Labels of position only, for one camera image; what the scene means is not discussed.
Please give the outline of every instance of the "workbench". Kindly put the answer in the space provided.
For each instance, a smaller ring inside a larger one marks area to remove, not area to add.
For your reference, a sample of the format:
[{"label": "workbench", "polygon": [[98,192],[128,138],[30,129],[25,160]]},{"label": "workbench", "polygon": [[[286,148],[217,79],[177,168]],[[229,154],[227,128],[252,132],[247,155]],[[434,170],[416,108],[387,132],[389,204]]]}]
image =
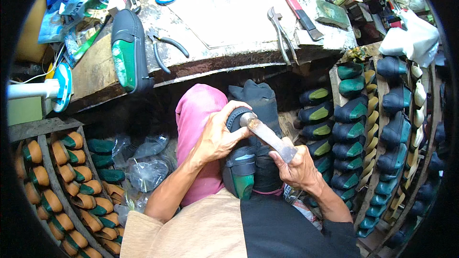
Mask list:
[{"label": "workbench", "polygon": [[[269,27],[266,28],[266,33],[272,37],[272,40],[253,42],[250,40],[251,38],[246,38],[246,41],[240,44],[209,49],[198,38],[194,30],[187,25],[187,22],[181,20],[171,10],[174,8],[173,4],[176,4],[175,2],[168,6],[158,5],[155,0],[140,0],[140,2],[142,9],[138,16],[142,21],[144,30],[147,31],[153,27],[160,36],[170,37],[178,41],[190,53],[190,57],[186,58],[177,48],[169,44],[158,43],[159,56],[171,71],[171,74],[166,74],[159,68],[153,55],[152,41],[146,36],[147,69],[150,77],[154,77],[155,88],[218,72],[273,65],[286,66],[277,45],[275,28],[266,16],[268,8],[263,11],[262,17],[266,21],[262,23],[269,24]],[[281,25],[286,30],[296,49],[300,65],[311,60],[343,53],[357,46],[351,26],[342,29],[332,25],[321,24],[313,20],[316,15],[316,6],[311,3],[315,3],[315,0],[298,0],[298,2],[316,25],[316,28],[324,34],[324,39],[319,43],[313,43],[311,40],[310,45],[302,45],[301,48],[297,45],[293,33],[295,30],[303,28],[284,0],[276,0],[275,3],[266,2],[266,0],[254,0],[253,4],[271,5],[275,7],[277,13],[281,11],[283,15],[283,19],[280,21]],[[196,18],[200,16],[198,13],[193,15]],[[244,14],[234,14],[234,16],[243,17]],[[260,24],[259,20],[254,21],[252,18],[244,18],[244,21],[252,26]],[[227,26],[221,25],[220,28],[227,28]],[[73,69],[73,95],[66,111],[68,114],[89,109],[126,95],[118,82],[114,69],[111,54],[111,32],[112,19],[108,21],[95,43]],[[244,37],[244,32],[241,32],[239,36]],[[287,54],[291,58],[290,51],[287,51]]]}]

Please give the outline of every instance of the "finger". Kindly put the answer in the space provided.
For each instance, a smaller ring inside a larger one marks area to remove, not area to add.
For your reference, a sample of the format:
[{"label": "finger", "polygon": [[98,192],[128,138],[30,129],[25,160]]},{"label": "finger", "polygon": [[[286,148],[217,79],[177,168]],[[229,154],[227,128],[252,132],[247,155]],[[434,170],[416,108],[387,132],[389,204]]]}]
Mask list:
[{"label": "finger", "polygon": [[283,137],[282,140],[289,146],[293,146],[293,142],[290,140],[288,136]]},{"label": "finger", "polygon": [[237,131],[230,133],[229,137],[234,142],[234,144],[236,144],[239,140],[247,139],[251,135],[253,135],[253,133],[249,130],[249,128],[242,127],[238,129]]},{"label": "finger", "polygon": [[284,174],[285,172],[288,172],[288,165],[287,163],[284,162],[284,160],[280,157],[279,153],[276,151],[270,151],[268,152],[268,155],[274,160],[274,163],[277,165],[279,168],[279,172],[281,174]]},{"label": "finger", "polygon": [[229,101],[226,106],[222,108],[222,110],[218,113],[218,116],[220,116],[220,119],[228,119],[229,115],[231,114],[234,109],[239,108],[239,107],[246,107],[249,108],[249,110],[252,110],[252,107],[249,106],[245,102],[240,102],[240,101]]}]

